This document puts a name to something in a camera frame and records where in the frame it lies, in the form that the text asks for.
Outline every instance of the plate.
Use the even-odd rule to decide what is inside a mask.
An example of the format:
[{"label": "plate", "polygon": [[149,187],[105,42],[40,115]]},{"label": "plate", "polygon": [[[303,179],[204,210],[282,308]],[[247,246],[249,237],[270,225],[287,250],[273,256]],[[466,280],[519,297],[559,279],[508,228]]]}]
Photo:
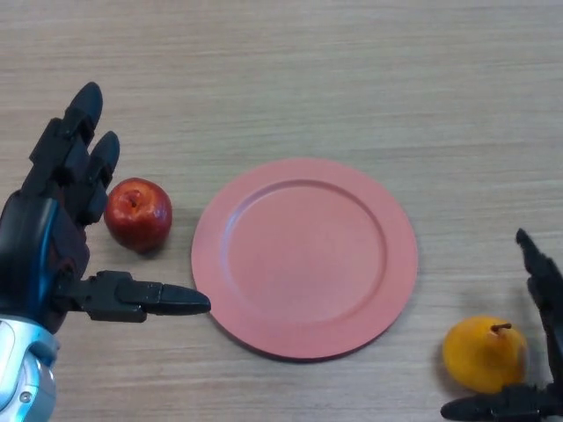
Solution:
[{"label": "plate", "polygon": [[398,318],[418,252],[399,203],[366,174],[324,159],[264,164],[204,210],[192,245],[211,316],[256,352],[322,360]]}]

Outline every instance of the apple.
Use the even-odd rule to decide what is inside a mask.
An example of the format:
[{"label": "apple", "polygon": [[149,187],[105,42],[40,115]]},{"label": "apple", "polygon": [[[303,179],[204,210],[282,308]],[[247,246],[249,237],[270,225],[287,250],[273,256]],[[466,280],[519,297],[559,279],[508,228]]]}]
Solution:
[{"label": "apple", "polygon": [[144,254],[160,248],[172,227],[172,203],[157,184],[128,178],[108,195],[104,221],[123,247]]}]

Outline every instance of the pear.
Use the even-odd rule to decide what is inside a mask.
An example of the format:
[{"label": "pear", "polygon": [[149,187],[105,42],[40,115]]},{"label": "pear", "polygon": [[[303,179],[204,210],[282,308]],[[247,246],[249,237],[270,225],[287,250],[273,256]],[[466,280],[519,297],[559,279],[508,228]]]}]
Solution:
[{"label": "pear", "polygon": [[524,381],[528,344],[509,321],[472,316],[450,329],[442,357],[454,380],[475,392],[493,394]]}]

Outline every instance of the wooden table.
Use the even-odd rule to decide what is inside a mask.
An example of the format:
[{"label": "wooden table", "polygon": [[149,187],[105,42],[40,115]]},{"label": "wooden table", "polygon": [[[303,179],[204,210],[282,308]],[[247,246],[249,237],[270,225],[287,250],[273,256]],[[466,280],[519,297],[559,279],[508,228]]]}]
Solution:
[{"label": "wooden table", "polygon": [[464,394],[444,374],[441,341],[481,312],[517,324],[530,377],[550,379],[514,235],[525,227],[563,263],[561,1],[5,1],[0,48],[2,198],[90,80],[105,96],[98,134],[121,138],[114,181],[149,178],[172,197],[161,255],[136,257],[101,223],[88,230],[88,273],[193,285],[203,208],[241,172],[289,156],[366,171],[420,244],[400,319],[324,364],[257,357],[206,316],[71,315],[53,420],[439,421]]}]

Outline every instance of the silver robot wrist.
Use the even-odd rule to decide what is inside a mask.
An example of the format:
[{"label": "silver robot wrist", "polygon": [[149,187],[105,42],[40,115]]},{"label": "silver robot wrist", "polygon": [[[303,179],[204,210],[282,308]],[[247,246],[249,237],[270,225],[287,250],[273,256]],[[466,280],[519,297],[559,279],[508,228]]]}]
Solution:
[{"label": "silver robot wrist", "polygon": [[46,422],[56,402],[59,342],[34,321],[0,315],[0,420]]}]

